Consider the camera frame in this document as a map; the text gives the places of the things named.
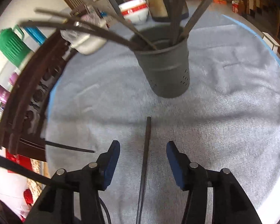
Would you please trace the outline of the dark carved wooden sideboard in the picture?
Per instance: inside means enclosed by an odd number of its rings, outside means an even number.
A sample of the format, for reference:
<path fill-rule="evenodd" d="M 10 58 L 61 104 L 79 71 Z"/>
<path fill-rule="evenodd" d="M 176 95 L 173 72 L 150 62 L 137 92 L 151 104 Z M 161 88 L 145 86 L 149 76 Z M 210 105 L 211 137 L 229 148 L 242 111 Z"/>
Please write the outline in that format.
<path fill-rule="evenodd" d="M 41 131 L 48 115 L 50 92 L 76 53 L 57 30 L 32 55 L 16 80 L 0 119 L 0 148 L 13 155 L 46 160 Z"/>

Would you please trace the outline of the blue thermos flask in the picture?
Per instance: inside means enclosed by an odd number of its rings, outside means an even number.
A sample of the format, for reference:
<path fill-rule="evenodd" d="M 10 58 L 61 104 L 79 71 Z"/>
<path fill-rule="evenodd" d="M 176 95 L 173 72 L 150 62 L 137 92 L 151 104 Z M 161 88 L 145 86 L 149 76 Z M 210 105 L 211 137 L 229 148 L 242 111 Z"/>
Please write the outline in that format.
<path fill-rule="evenodd" d="M 37 27 L 23 27 L 24 31 L 38 44 L 42 45 L 47 37 Z"/>

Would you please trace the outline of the grey table cloth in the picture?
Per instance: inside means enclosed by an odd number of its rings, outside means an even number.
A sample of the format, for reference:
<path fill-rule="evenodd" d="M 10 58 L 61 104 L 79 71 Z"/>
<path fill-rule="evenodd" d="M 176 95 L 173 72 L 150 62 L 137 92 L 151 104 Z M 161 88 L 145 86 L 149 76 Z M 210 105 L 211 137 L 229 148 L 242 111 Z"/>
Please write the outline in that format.
<path fill-rule="evenodd" d="M 210 170 L 228 168 L 263 223 L 280 220 L 280 60 L 244 24 L 206 12 L 188 39 L 187 91 L 156 96 L 134 54 L 107 43 L 75 55 L 50 95 L 46 139 L 94 150 L 48 146 L 50 174 L 81 169 L 121 145 L 111 185 L 100 194 L 113 223 L 135 223 L 146 118 L 152 118 L 142 223 L 180 223 L 187 193 L 166 157 L 174 141 Z"/>

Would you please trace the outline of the dark chopstick two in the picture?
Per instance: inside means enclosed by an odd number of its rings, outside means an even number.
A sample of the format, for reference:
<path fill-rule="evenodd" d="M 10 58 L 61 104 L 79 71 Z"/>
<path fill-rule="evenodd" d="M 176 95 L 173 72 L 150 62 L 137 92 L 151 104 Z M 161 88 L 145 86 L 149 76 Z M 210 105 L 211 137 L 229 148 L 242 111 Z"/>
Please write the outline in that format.
<path fill-rule="evenodd" d="M 213 2 L 213 0 L 202 0 L 197 9 L 192 14 L 191 18 L 183 28 L 183 32 L 179 36 L 179 40 L 184 39 L 188 36 L 190 31 L 194 28 L 195 24 L 198 22 L 198 20 L 201 18 L 201 16 L 204 14 L 204 12 L 207 10 L 207 8 L 210 6 L 210 4 Z"/>

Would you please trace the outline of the red white stacked bowls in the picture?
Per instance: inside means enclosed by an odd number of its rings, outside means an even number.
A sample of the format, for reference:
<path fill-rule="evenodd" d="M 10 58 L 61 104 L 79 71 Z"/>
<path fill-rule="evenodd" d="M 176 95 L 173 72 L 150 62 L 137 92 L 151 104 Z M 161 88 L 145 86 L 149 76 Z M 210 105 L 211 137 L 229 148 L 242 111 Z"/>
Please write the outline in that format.
<path fill-rule="evenodd" d="M 149 16 L 146 0 L 130 0 L 120 4 L 119 9 L 124 19 L 132 24 L 142 24 Z"/>

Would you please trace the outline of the white basin with plastic bag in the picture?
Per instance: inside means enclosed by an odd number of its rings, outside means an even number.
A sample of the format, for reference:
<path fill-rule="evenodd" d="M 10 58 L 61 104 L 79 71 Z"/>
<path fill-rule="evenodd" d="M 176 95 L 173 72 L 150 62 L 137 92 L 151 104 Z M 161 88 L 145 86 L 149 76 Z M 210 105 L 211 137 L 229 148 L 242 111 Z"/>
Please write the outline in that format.
<path fill-rule="evenodd" d="M 98 27 L 108 30 L 106 21 L 101 19 L 98 15 L 86 14 L 81 18 L 85 21 L 95 23 Z M 77 50 L 82 55 L 90 55 L 95 53 L 107 42 L 101 37 L 73 30 L 62 30 L 60 34 L 63 39 L 70 43 L 72 49 Z"/>

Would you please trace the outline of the small white stool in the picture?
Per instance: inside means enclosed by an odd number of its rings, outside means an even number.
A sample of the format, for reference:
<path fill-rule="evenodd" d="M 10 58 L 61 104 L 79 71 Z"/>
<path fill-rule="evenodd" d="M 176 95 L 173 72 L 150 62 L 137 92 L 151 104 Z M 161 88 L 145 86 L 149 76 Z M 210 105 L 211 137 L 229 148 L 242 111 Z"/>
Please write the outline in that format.
<path fill-rule="evenodd" d="M 270 34 L 262 32 L 262 39 L 275 54 L 278 52 L 280 44 Z"/>

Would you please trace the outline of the green thermos jug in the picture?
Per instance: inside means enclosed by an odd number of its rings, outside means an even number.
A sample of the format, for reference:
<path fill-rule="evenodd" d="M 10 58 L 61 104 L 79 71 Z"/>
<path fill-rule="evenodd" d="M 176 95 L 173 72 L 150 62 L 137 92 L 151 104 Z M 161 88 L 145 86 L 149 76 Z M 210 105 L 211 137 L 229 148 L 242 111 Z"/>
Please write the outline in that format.
<path fill-rule="evenodd" d="M 18 69 L 22 70 L 34 52 L 24 43 L 24 33 L 18 25 L 0 31 L 0 51 Z"/>

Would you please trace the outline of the dark chopstick four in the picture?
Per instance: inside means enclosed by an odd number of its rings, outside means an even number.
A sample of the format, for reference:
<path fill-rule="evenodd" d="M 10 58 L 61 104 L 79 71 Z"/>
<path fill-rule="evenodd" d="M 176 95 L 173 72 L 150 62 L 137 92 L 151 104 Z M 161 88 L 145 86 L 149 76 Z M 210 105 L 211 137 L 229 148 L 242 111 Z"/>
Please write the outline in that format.
<path fill-rule="evenodd" d="M 181 22 L 181 15 L 183 10 L 184 0 L 173 0 L 173 11 L 171 12 L 170 31 L 171 38 L 170 44 L 174 46 L 178 39 L 178 31 Z"/>

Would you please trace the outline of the dark grey utensil holder cup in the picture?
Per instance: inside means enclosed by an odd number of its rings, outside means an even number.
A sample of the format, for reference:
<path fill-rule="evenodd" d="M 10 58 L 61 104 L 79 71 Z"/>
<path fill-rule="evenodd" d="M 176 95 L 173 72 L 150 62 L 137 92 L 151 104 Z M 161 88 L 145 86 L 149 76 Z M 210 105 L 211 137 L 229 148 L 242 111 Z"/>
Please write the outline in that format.
<path fill-rule="evenodd" d="M 150 50 L 145 41 L 136 34 L 130 39 L 144 48 L 134 54 L 152 91 L 162 98 L 181 96 L 190 84 L 188 39 L 170 46 L 167 24 L 146 28 L 141 33 L 158 48 L 156 51 Z"/>

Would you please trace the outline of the dark chopstick six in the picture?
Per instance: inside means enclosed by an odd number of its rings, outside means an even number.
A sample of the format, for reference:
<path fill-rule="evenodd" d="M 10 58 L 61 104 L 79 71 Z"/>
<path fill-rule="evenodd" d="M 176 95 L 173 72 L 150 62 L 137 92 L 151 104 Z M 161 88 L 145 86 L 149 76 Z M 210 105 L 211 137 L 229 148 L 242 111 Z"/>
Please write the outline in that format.
<path fill-rule="evenodd" d="M 71 150 L 71 151 L 85 152 L 85 153 L 95 153 L 94 150 L 62 145 L 62 144 L 58 144 L 58 143 L 54 143 L 54 142 L 50 142 L 50 141 L 44 141 L 44 142 L 46 145 L 57 147 L 57 148 L 67 149 L 67 150 Z"/>

